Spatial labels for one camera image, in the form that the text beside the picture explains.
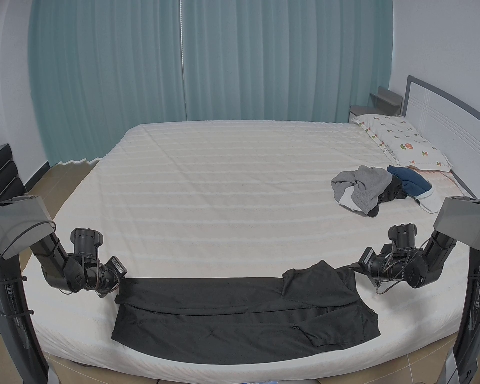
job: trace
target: mattress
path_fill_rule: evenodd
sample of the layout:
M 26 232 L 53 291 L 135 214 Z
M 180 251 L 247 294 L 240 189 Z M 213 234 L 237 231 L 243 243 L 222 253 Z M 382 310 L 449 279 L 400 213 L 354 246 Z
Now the mattress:
M 359 165 L 387 167 L 387 157 L 353 124 L 199 121 L 144 124 L 122 140 L 81 182 L 58 212 L 57 234 L 73 251 L 70 231 L 93 228 L 99 249 L 128 277 L 276 276 L 325 260 L 334 268 L 377 251 L 394 224 L 413 222 L 419 246 L 436 215 L 411 198 L 380 205 L 370 218 L 339 206 L 330 180 Z M 441 173 L 428 177 L 442 196 L 459 195 Z M 399 284 L 375 294 L 357 274 L 365 303 L 378 313 L 381 336 L 301 359 L 203 365 L 151 357 L 113 340 L 115 294 L 63 295 L 48 286 L 38 260 L 25 269 L 25 292 L 43 350 L 80 363 L 189 383 L 242 383 L 321 378 L 402 356 L 458 328 L 468 248 L 458 244 L 439 280 L 421 289 Z

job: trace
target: blue knit fabric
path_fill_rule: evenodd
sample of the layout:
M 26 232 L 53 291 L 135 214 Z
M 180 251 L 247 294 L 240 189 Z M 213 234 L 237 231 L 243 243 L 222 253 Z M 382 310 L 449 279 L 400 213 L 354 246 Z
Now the blue knit fabric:
M 419 196 L 432 188 L 427 180 L 410 168 L 389 165 L 387 171 L 402 180 L 402 189 L 410 196 Z

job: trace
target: white label sticker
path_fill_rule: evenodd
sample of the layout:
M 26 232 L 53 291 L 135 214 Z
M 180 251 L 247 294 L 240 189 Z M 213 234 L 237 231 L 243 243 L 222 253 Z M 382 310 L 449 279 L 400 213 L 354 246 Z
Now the white label sticker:
M 112 259 L 112 264 L 118 269 L 118 271 L 120 272 L 120 274 L 123 273 L 123 268 L 120 266 L 120 264 L 118 263 L 117 259 Z
M 365 260 L 363 261 L 365 264 L 367 264 L 368 261 L 370 260 L 372 253 L 373 253 L 373 248 L 370 248 L 370 250 L 368 251 L 367 257 L 365 257 Z

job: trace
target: pillow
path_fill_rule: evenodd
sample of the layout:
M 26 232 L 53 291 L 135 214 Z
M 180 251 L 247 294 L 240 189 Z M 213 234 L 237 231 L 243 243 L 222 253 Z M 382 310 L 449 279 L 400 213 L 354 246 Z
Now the pillow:
M 401 116 L 360 115 L 352 119 L 399 167 L 448 172 L 452 166 L 445 155 L 425 140 Z

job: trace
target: bed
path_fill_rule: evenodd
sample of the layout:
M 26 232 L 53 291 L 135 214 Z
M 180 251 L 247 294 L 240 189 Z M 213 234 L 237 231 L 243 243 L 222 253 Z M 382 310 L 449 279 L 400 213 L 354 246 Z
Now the bed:
M 425 117 L 431 114 L 429 106 L 438 109 L 439 105 L 432 104 L 435 97 L 422 95 L 425 90 L 438 92 L 416 80 L 409 78 L 407 118 L 414 125 L 424 122 L 422 135 L 449 157 L 464 187 L 478 193 L 465 158 L 452 156 L 439 144 L 443 139 L 432 133 L 439 129 L 438 121 Z M 439 97 L 440 103 L 457 106 L 444 95 Z M 448 113 L 441 107 L 444 115 Z M 454 118 L 453 113 L 442 121 Z M 472 132 L 478 141 L 479 116 L 476 119 Z M 451 129 L 440 131 L 455 135 Z M 465 152 L 469 164 L 480 163 L 480 150 Z M 332 177 L 361 164 L 385 168 L 390 163 L 354 124 L 139 125 L 100 160 L 65 202 L 55 218 L 57 234 L 72 252 L 73 228 L 101 231 L 101 260 L 119 257 L 129 277 L 280 277 L 290 268 L 306 268 L 321 259 L 340 267 L 357 261 L 367 246 L 380 249 L 388 242 L 391 225 L 409 222 L 418 227 L 420 245 L 431 234 L 436 215 L 420 209 L 413 199 L 381 204 L 375 218 L 357 215 L 335 202 Z M 442 196 L 462 193 L 443 173 L 430 173 L 428 178 Z M 367 277 L 357 274 L 360 296 L 378 313 L 380 337 L 345 350 L 248 365 L 189 364 L 137 352 L 110 338 L 118 308 L 114 294 L 104 299 L 86 291 L 65 296 L 47 285 L 34 257 L 24 274 L 44 351 L 155 379 L 231 384 L 353 372 L 452 334 L 460 322 L 467 265 L 468 248 L 459 243 L 435 284 L 422 289 L 399 284 L 382 296 L 375 294 Z

